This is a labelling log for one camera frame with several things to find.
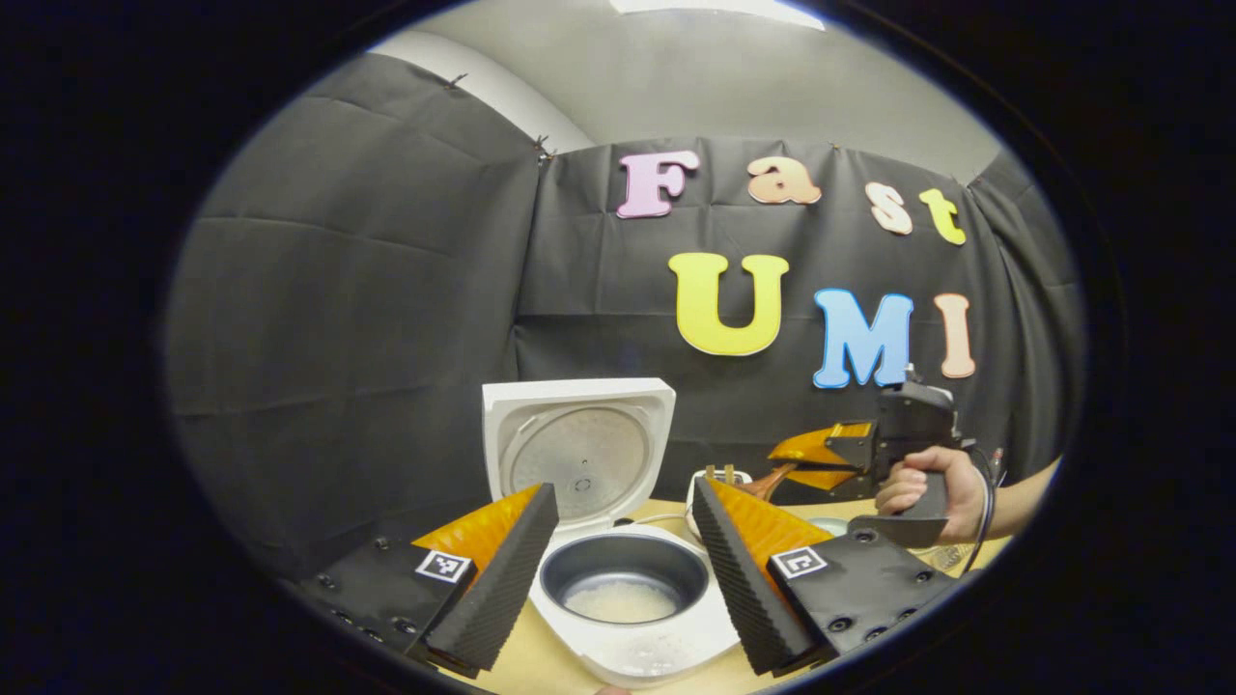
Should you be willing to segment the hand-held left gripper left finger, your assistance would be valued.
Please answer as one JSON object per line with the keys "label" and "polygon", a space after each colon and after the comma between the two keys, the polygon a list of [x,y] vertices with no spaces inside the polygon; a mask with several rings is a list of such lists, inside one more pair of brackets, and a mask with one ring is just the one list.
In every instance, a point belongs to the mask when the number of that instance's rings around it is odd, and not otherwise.
{"label": "hand-held left gripper left finger", "polygon": [[365,540],[297,594],[402,660],[477,676],[509,639],[557,526],[555,486],[533,484],[415,540]]}

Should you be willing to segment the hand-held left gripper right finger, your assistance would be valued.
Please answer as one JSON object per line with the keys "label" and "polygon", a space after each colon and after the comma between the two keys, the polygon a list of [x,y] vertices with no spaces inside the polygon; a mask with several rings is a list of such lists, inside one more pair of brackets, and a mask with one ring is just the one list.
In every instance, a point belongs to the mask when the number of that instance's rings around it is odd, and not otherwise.
{"label": "hand-held left gripper right finger", "polygon": [[831,534],[711,476],[693,481],[691,514],[759,676],[861,650],[962,585],[895,542]]}

